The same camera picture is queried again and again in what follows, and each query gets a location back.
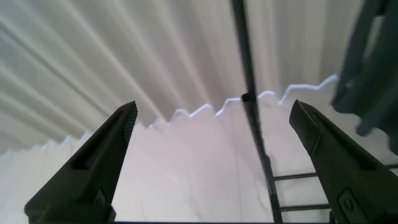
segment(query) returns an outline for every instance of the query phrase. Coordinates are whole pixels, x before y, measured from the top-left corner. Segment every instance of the white surface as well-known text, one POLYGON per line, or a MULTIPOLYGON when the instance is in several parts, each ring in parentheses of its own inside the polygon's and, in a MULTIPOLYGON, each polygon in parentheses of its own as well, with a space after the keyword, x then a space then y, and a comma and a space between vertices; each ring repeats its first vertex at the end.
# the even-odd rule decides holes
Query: white surface
MULTIPOLYGON (((330 80, 321 90, 289 88, 281 103, 272 94, 259 100, 274 175, 314 171, 288 123, 296 98, 318 108, 384 164, 398 162, 383 132, 377 129, 362 138, 354 134, 357 117, 331 109, 336 79, 330 80)), ((26 222, 24 204, 89 136, 2 155, 0 220, 26 222)), ((327 202, 317 178, 277 182, 277 192, 281 205, 327 202)), ((241 103, 227 104, 219 116, 204 108, 191 118, 180 114, 171 124, 158 119, 149 129, 136 125, 113 206, 120 221, 271 222, 264 176, 241 103)), ((328 210, 286 212, 283 219, 327 222, 328 210)))
MULTIPOLYGON (((247 3, 259 92, 339 73, 360 0, 247 3)), ((0 1, 0 153, 79 139, 132 100, 144 126, 218 111, 246 91, 229 4, 0 1)))

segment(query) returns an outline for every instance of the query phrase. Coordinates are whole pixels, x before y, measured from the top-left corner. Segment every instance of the white curtain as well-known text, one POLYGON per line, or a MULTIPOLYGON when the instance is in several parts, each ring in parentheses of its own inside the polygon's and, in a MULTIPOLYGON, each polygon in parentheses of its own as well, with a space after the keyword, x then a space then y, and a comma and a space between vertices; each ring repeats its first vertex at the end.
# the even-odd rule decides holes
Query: white curtain
MULTIPOLYGON (((361 1, 247 1, 259 91, 340 71, 361 1)), ((95 131, 136 100, 167 121, 244 87, 230 2, 0 2, 0 150, 95 131)))

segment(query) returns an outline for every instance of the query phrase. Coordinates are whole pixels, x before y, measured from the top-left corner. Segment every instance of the black horizontal bar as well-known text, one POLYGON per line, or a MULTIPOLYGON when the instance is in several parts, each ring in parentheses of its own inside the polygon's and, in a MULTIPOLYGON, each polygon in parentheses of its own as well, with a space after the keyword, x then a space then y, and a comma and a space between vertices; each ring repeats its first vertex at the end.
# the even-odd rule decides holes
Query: black horizontal bar
MULTIPOLYGON (((398 164, 389 164, 385 165, 388 169, 398 169, 398 164)), ((292 174, 292 175, 283 175, 274 177, 274 181, 277 180, 293 180, 293 179, 301 179, 301 178, 309 178, 309 177, 316 177, 317 173, 306 173, 306 174, 292 174)))
POLYGON ((293 211, 304 211, 304 210, 319 210, 329 209, 329 204, 318 204, 318 205, 293 205, 293 206, 282 206, 281 212, 293 212, 293 211))

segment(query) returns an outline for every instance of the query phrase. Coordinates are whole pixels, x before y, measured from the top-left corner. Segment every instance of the black pole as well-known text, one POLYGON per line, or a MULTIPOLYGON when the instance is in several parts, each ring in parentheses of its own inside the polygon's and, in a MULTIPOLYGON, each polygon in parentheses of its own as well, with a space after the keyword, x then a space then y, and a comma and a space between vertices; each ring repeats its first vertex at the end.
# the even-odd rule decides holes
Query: black pole
POLYGON ((260 158, 262 170, 266 178, 274 222, 282 223, 282 214, 280 211, 279 200, 276 192, 274 175, 272 174, 271 162, 266 154, 264 142, 262 140, 260 119, 257 107, 256 83, 254 81, 254 72, 244 2, 243 0, 231 0, 231 3, 233 6, 239 46, 241 49, 244 77, 246 81, 246 87, 248 89, 248 92, 242 95, 241 98, 244 105, 244 110, 246 112, 246 116, 249 120, 254 142, 256 143, 257 153, 260 158))

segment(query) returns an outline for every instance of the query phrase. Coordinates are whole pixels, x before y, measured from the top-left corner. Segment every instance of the curtain fold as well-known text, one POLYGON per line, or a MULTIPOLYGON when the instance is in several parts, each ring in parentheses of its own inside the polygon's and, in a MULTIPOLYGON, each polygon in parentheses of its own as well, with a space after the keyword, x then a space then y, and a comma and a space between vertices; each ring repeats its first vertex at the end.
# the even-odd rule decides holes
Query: curtain fold
MULTIPOLYGON (((340 72, 362 1, 247 4, 259 93, 340 72)), ((246 91, 236 39, 229 1, 2 1, 0 150, 80 138, 132 100, 144 126, 219 111, 246 91)))

